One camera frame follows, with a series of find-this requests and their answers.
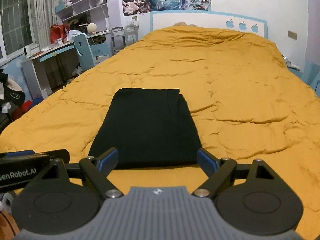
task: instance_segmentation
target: curtain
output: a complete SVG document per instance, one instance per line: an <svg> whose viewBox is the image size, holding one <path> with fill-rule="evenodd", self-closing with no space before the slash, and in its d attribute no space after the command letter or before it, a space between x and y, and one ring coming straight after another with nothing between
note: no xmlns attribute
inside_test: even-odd
<svg viewBox="0 0 320 240"><path fill-rule="evenodd" d="M40 49L50 44L50 27L57 24L54 0L31 0L34 32Z"/></svg>
<svg viewBox="0 0 320 240"><path fill-rule="evenodd" d="M32 23L35 38L40 49L50 44L50 27L57 24L54 0L31 0ZM44 64L45 71L52 89L62 85L69 75L59 57L47 59Z"/></svg>

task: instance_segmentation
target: bookshelf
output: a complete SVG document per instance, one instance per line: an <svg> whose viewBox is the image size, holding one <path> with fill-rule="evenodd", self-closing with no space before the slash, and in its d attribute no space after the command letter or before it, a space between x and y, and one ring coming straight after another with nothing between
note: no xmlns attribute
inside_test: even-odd
<svg viewBox="0 0 320 240"><path fill-rule="evenodd" d="M97 25L97 31L104 31L108 22L107 0L70 0L68 6L66 0L56 1L56 16L58 24L70 24L74 19L86 14L91 22Z"/></svg>

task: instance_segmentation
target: clothing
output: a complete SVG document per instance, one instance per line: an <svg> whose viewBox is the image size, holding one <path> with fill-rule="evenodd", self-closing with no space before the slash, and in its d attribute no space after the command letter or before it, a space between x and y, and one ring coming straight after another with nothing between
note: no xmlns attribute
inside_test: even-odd
<svg viewBox="0 0 320 240"><path fill-rule="evenodd" d="M200 139L179 89L118 90L89 155L119 151L117 169L196 163Z"/></svg>
<svg viewBox="0 0 320 240"><path fill-rule="evenodd" d="M11 108L10 102L21 107L26 99L22 88L14 80L8 78L7 74L0 70L0 111L7 113Z"/></svg>

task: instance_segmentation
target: metal screw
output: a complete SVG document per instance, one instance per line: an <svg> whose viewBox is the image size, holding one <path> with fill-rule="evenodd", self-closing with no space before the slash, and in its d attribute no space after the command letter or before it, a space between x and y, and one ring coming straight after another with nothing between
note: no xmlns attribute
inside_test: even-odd
<svg viewBox="0 0 320 240"><path fill-rule="evenodd" d="M198 188L197 190L194 191L194 194L197 197L207 197L210 195L210 191L204 188Z"/></svg>
<svg viewBox="0 0 320 240"><path fill-rule="evenodd" d="M122 193L117 189L110 189L106 192L107 197L109 198L117 198L122 195Z"/></svg>

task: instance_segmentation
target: white headboard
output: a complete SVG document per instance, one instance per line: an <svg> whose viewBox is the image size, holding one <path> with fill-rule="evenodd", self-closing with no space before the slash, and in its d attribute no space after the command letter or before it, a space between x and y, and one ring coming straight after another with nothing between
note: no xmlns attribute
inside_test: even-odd
<svg viewBox="0 0 320 240"><path fill-rule="evenodd" d="M214 11L158 11L150 13L150 29L158 30L185 22L198 27L232 29L247 33L256 33L268 38L268 27L265 20L243 15Z"/></svg>

